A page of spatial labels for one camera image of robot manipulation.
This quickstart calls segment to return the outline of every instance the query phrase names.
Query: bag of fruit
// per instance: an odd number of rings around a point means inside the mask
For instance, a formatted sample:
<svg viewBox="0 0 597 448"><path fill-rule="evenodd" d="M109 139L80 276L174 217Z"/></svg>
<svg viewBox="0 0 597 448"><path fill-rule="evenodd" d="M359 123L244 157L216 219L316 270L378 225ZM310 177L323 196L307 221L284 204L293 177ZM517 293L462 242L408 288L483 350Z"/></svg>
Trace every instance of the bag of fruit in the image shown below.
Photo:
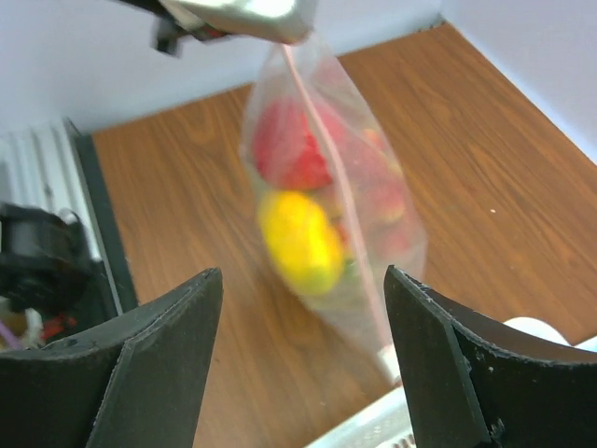
<svg viewBox="0 0 597 448"><path fill-rule="evenodd" d="M394 380L383 278L390 264L421 278L426 235L379 123L318 36L273 46L245 110L241 158L274 268Z"/></svg>

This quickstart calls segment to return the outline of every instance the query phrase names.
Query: wall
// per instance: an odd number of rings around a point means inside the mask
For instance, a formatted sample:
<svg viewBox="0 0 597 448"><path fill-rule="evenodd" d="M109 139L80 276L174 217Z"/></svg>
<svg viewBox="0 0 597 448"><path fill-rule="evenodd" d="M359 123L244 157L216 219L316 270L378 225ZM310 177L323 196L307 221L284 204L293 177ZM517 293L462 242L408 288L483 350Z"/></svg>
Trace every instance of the wall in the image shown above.
<svg viewBox="0 0 597 448"><path fill-rule="evenodd" d="M452 22L597 162L597 2L445 0Z"/></svg>
<svg viewBox="0 0 597 448"><path fill-rule="evenodd" d="M433 21L441 0L321 0L317 26L344 52ZM182 58L150 48L154 18L110 0L0 2L0 132L57 116L89 131L243 84L268 45L250 38Z"/></svg>

